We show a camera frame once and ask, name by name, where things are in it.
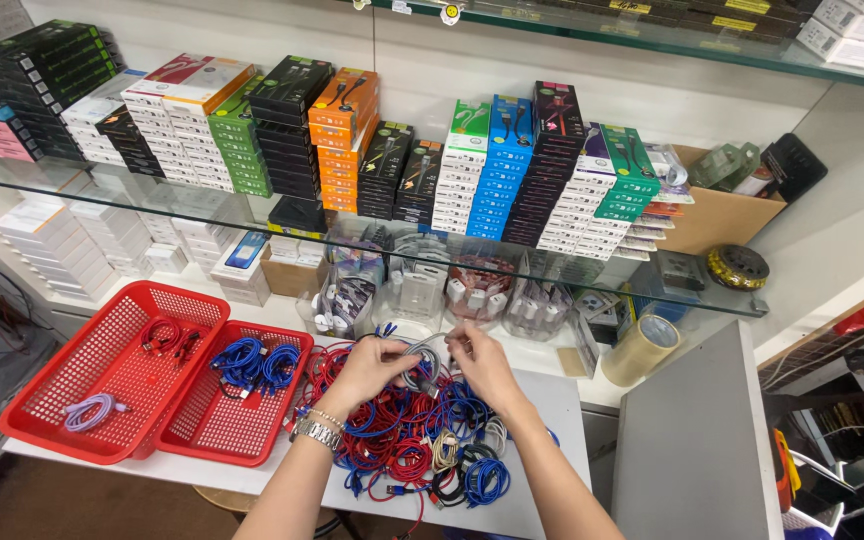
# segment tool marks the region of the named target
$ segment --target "bracelet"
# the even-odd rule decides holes
[[[325,412],[320,411],[317,408],[310,408],[309,412],[314,412],[318,414],[318,416],[324,418],[325,420],[328,420],[332,424],[335,424],[335,427],[339,429],[340,433],[346,430],[346,424],[343,422],[339,422],[339,420],[334,416],[330,416],[329,414],[326,414]]]

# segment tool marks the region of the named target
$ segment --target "gray cable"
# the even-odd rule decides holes
[[[436,388],[435,382],[439,378],[439,372],[442,371],[442,359],[439,357],[439,353],[429,345],[429,342],[448,335],[446,332],[434,333],[418,343],[409,345],[409,348],[402,352],[403,357],[418,355],[424,361],[432,364],[432,373],[429,374],[429,378],[421,374],[413,376],[408,371],[402,372],[402,382],[405,383],[406,388],[413,392],[427,394],[433,400],[439,397],[439,389]]]

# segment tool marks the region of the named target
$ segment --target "shelf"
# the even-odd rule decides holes
[[[333,211],[326,213],[325,223],[321,224],[323,227],[328,227],[329,230],[329,233],[323,238],[309,238],[302,234],[294,234],[288,228],[284,231],[274,231],[269,229],[267,217],[281,199],[280,195],[263,199],[243,194],[225,193],[214,189],[169,183],[160,178],[132,174],[124,167],[78,163],[54,157],[46,157],[38,163],[0,159],[0,187],[56,195],[65,199],[98,203],[142,213],[179,217],[237,229],[260,231],[274,236],[312,240],[328,246],[360,250],[363,248],[357,242],[358,237],[353,234],[363,231],[372,224],[383,225],[394,235],[418,231],[416,225],[402,221],[382,221]],[[206,199],[203,195],[206,194],[210,196],[208,197],[210,200],[208,207],[202,204],[202,201]],[[228,208],[232,205],[240,206],[244,210],[240,215],[245,214],[248,217],[242,221],[215,217],[217,207]],[[446,241],[447,251],[452,256],[450,264],[453,266],[559,283],[572,288],[627,294],[619,289],[640,264],[635,260],[618,257],[612,257],[603,263],[582,256],[540,251],[518,244],[496,242],[462,234],[440,232],[439,235]],[[366,251],[386,255],[394,254],[391,250],[383,249],[366,248]],[[513,264],[516,270],[501,272],[495,268],[478,267],[475,264],[459,260],[461,256],[466,255],[498,257]],[[402,255],[402,257],[425,263],[442,263],[437,259],[416,255]],[[523,268],[522,261],[526,257],[529,267]],[[702,261],[700,261],[700,267],[705,267]],[[712,282],[708,275],[704,276],[704,280],[705,288],[698,293],[699,303],[654,298],[638,292],[628,294],[754,318],[760,318],[768,313],[768,306],[753,294],[726,289]]]
[[[371,2],[372,6],[383,9],[390,9],[392,4],[391,0]],[[659,19],[631,11],[615,16],[579,10],[579,7],[583,6],[582,9],[618,13],[617,9],[589,6],[589,4],[608,6],[609,2],[595,0],[583,0],[583,2],[544,0],[542,3],[525,0],[408,1],[413,14],[435,16],[437,19],[442,7],[448,4],[464,6],[461,18],[456,24],[458,28],[461,28],[464,23],[476,22],[573,40],[622,45],[671,55],[792,73],[864,87],[864,69],[825,62],[822,57],[813,54],[795,39],[785,38],[778,43],[765,43],[739,37],[748,32],[729,28],[720,29],[708,25],[709,28],[720,29],[720,31],[693,30],[666,26],[682,24],[671,18]],[[575,7],[566,8],[550,4]],[[661,20],[662,24],[645,22],[646,18]]]

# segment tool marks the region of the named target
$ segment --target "table surface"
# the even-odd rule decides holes
[[[512,367],[540,368],[532,371],[513,369],[515,379],[525,395],[538,409],[538,413],[546,426],[558,436],[565,458],[578,472],[585,485],[589,486],[591,479],[582,426],[579,389],[576,381],[561,376],[561,368],[558,369],[558,373],[553,374],[538,372],[554,371],[550,366],[545,365],[547,362],[536,362],[535,354],[538,350],[533,350],[540,349],[543,356],[546,357],[549,351],[554,354],[554,348],[550,344],[535,343],[524,339],[518,340],[510,336],[509,338],[523,342],[521,344],[510,343],[507,339],[500,338],[509,352]],[[319,345],[330,345],[337,341],[325,336],[316,336],[315,339]],[[590,388],[599,388],[599,392],[606,398],[602,401],[617,400],[621,395],[620,392],[624,392],[625,389],[604,385],[602,383],[604,380],[605,377],[599,375],[594,380],[586,381],[586,383]],[[100,466],[39,448],[17,439],[9,439],[5,444],[7,452],[32,458],[62,461],[163,481],[215,487],[256,495],[269,482],[289,447],[288,436],[282,431],[275,440],[269,459],[261,466],[250,469],[164,451],[155,451],[144,460],[126,459],[115,465]],[[522,468],[522,460],[515,443],[510,441],[506,446],[506,453],[502,461],[508,467],[511,478],[509,492],[504,497],[499,498],[493,504],[478,506],[473,509],[460,505],[443,510],[438,510],[429,504],[426,498],[422,520],[428,523],[519,538],[545,538],[539,513],[529,491],[525,472]],[[407,520],[418,517],[420,504],[415,495],[395,497],[386,502],[375,502],[367,495],[361,495],[356,499],[352,492],[344,487],[347,473],[348,471],[333,467],[321,502],[323,507]],[[389,484],[388,479],[380,479],[373,488],[374,493],[384,494],[385,486]]]

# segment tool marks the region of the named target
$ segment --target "red plastic basket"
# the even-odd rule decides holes
[[[252,392],[246,399],[229,399],[219,387],[219,372],[211,360],[241,338],[257,338],[268,350],[282,343],[298,348],[297,372],[292,383],[274,394]],[[282,419],[289,411],[301,384],[309,353],[315,341],[303,331],[228,321],[209,346],[196,369],[195,378],[169,412],[155,447],[164,452],[243,467],[258,467],[269,459]]]
[[[203,352],[229,318],[225,300],[156,283],[122,288],[49,363],[25,385],[0,417],[0,430],[47,450],[99,465],[126,458],[145,460],[155,449],[156,429],[192,374]],[[205,329],[192,355],[175,369],[171,354],[142,349],[142,327],[152,318],[172,319],[183,330]],[[159,338],[167,338],[164,329]],[[130,411],[112,412],[81,433],[65,428],[66,406],[107,392]]]

